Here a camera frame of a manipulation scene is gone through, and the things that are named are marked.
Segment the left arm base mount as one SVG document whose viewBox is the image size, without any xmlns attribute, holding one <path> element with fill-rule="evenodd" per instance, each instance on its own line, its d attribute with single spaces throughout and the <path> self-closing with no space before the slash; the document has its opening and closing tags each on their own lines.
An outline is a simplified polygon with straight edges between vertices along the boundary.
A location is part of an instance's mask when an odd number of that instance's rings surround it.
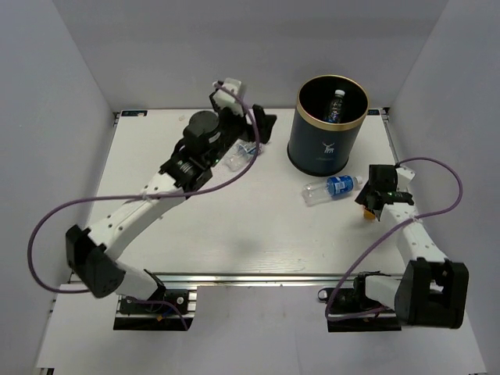
<svg viewBox="0 0 500 375">
<path fill-rule="evenodd" d="M 169 289 L 165 304 L 137 303 L 120 297 L 113 329 L 117 331 L 186 331 L 195 316 L 196 290 Z"/>
</svg>

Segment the orange plastic bottle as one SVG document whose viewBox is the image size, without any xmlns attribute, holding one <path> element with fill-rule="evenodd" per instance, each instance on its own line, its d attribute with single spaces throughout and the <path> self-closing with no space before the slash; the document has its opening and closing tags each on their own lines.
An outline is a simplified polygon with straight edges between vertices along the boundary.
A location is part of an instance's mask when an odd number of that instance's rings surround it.
<svg viewBox="0 0 500 375">
<path fill-rule="evenodd" d="M 365 220 L 375 220 L 377 218 L 377 215 L 374 213 L 373 210 L 368 209 L 367 207 L 363 208 L 363 217 Z"/>
</svg>

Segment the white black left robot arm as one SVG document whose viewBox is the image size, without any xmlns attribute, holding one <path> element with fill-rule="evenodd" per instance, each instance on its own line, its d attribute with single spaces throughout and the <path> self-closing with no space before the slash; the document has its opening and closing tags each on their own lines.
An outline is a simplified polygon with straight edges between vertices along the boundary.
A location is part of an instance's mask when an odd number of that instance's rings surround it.
<svg viewBox="0 0 500 375">
<path fill-rule="evenodd" d="M 170 158 L 143 187 L 115 212 L 86 227 L 66 232 L 66 259 L 71 270 L 96 297 L 112 293 L 137 299 L 149 312 L 161 309 L 165 288 L 147 270 L 122 263 L 126 247 L 164 213 L 185 202 L 212 178 L 212 169 L 237 141 L 267 143 L 277 121 L 260 105 L 252 107 L 254 124 L 240 106 L 232 108 L 215 95 L 212 109 L 196 112 Z"/>
</svg>

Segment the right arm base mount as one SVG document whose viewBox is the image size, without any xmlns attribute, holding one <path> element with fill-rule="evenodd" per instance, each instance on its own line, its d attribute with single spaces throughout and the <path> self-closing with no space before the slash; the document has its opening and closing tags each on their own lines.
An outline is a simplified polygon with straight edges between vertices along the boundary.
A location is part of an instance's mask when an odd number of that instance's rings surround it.
<svg viewBox="0 0 500 375">
<path fill-rule="evenodd" d="M 362 300 L 353 287 L 342 288 L 330 307 L 329 333 L 369 333 L 401 331 L 395 313 L 370 299 Z"/>
</svg>

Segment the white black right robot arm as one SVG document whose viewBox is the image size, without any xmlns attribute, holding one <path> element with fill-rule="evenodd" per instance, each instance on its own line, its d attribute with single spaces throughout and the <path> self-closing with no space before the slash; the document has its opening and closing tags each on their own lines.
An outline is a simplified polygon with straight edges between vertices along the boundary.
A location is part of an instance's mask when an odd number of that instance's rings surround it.
<svg viewBox="0 0 500 375">
<path fill-rule="evenodd" d="M 458 329 L 465 314 L 469 271 L 451 261 L 418 220 L 413 197 L 405 191 L 414 174 L 405 167 L 373 164 L 356 203 L 396 229 L 396 247 L 406 264 L 400 280 L 380 271 L 355 278 L 354 305 L 369 312 L 392 310 L 409 326 Z"/>
</svg>

